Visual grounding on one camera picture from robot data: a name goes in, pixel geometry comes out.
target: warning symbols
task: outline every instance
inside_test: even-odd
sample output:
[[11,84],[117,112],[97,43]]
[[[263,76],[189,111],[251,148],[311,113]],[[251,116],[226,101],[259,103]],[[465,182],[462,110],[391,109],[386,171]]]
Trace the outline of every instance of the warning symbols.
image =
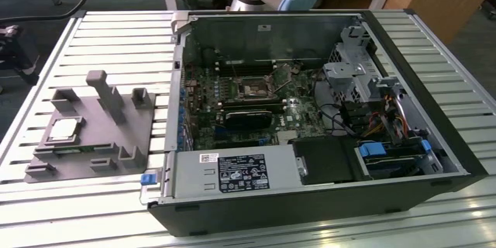
[[219,157],[218,165],[223,193],[270,189],[265,154]]

